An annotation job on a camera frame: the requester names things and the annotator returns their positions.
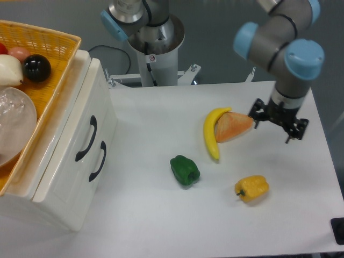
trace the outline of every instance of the yellow banana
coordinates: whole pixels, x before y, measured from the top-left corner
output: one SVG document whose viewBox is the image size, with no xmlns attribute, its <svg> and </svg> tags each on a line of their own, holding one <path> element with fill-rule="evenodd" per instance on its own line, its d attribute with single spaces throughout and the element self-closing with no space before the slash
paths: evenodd
<svg viewBox="0 0 344 258">
<path fill-rule="evenodd" d="M 217 120 L 226 112 L 231 111 L 231 107 L 220 107 L 212 110 L 205 118 L 203 124 L 203 136 L 209 154 L 215 159 L 219 160 L 220 153 L 215 139 L 215 124 Z"/>
</svg>

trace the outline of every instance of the pepper stem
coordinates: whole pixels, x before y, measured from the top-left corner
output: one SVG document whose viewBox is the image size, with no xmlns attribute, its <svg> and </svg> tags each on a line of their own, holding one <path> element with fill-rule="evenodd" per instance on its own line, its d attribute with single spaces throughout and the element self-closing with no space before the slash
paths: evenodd
<svg viewBox="0 0 344 258">
<path fill-rule="evenodd" d="M 237 196 L 239 196 L 239 195 L 245 196 L 245 192 L 241 189 L 240 192 L 238 192 L 236 195 Z"/>
</svg>

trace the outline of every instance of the black drawer handle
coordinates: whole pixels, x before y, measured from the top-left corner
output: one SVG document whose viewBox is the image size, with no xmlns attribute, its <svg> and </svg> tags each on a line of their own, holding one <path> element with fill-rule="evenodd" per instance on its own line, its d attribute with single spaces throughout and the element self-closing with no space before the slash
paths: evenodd
<svg viewBox="0 0 344 258">
<path fill-rule="evenodd" d="M 90 120 L 90 125 L 92 125 L 95 129 L 93 131 L 90 143 L 88 144 L 87 148 L 83 151 L 80 151 L 76 154 L 75 156 L 75 161 L 78 162 L 80 159 L 82 159 L 83 157 L 85 157 L 85 155 L 87 154 L 87 152 L 90 150 L 90 148 L 92 147 L 93 142 L 95 141 L 96 138 L 96 133 L 97 133 L 97 119 L 95 116 L 91 116 L 91 120 Z"/>
<path fill-rule="evenodd" d="M 105 144 L 105 141 L 102 141 L 101 149 L 104 151 L 104 156 L 103 156 L 103 159 L 102 159 L 102 163 L 101 163 L 99 169 L 96 172 L 91 173 L 90 177 L 88 178 L 88 182 L 93 181 L 99 175 L 99 173 L 101 172 L 101 170 L 103 168 L 103 165 L 105 163 L 105 158 L 106 158 L 106 144 Z"/>
</svg>

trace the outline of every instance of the yellow basket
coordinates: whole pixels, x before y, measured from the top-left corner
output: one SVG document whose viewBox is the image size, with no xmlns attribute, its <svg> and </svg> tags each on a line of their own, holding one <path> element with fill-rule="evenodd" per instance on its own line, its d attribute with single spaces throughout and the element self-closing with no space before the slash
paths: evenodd
<svg viewBox="0 0 344 258">
<path fill-rule="evenodd" d="M 39 137 L 40 128 L 59 94 L 71 60 L 79 49 L 81 38 L 47 28 L 0 20 L 0 42 L 7 49 L 25 47 L 31 54 L 41 54 L 48 58 L 52 66 L 51 75 L 44 82 L 33 83 L 24 78 L 24 83 L 16 87 L 26 93 L 35 104 L 38 121 L 21 154 L 0 168 L 1 196 L 13 179 L 16 169 L 21 165 L 23 157 L 29 154 L 31 143 L 35 137 Z"/>
</svg>

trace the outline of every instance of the clear plastic bag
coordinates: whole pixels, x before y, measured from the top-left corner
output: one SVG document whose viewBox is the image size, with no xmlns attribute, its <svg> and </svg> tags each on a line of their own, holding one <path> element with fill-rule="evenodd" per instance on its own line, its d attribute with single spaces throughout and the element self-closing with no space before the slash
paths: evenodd
<svg viewBox="0 0 344 258">
<path fill-rule="evenodd" d="M 12 87 L 0 89 L 0 166 L 25 147 L 36 121 L 35 107 L 26 94 Z"/>
</svg>

